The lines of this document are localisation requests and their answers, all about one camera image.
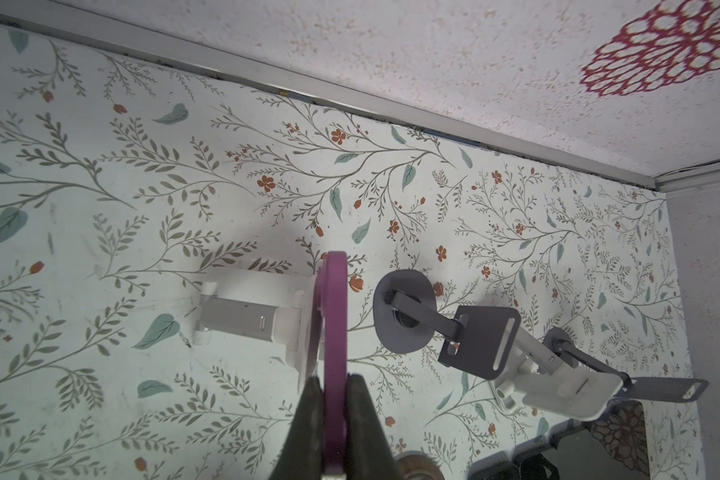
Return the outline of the black phone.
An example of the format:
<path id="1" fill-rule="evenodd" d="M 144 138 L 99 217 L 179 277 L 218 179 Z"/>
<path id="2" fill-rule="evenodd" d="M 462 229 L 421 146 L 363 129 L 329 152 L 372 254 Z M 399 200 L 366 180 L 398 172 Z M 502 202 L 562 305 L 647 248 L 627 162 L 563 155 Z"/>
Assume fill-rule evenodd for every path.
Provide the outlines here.
<path id="1" fill-rule="evenodd" d="M 506 452 L 494 454 L 478 460 L 473 464 L 467 474 L 469 480 L 560 480 L 559 469 L 544 453 L 550 447 L 542 446 L 520 452 L 510 458 Z"/>

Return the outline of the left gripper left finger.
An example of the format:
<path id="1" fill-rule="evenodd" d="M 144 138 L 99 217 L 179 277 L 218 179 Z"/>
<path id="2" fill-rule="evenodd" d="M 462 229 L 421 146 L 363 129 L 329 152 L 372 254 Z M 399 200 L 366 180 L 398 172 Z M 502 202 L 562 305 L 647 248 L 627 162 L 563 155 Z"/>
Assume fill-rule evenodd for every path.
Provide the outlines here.
<path id="1" fill-rule="evenodd" d="M 289 432 L 269 478 L 320 479 L 323 473 L 324 394 L 317 377 L 306 380 Z"/>

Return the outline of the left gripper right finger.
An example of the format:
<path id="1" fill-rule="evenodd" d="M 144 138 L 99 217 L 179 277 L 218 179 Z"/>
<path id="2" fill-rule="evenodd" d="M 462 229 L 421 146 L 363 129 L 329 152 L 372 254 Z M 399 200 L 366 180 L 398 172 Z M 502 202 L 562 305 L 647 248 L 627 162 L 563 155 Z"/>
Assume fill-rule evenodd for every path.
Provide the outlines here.
<path id="1" fill-rule="evenodd" d="M 346 384 L 347 440 L 345 470 L 348 479 L 401 479 L 367 384 L 358 374 Z"/>

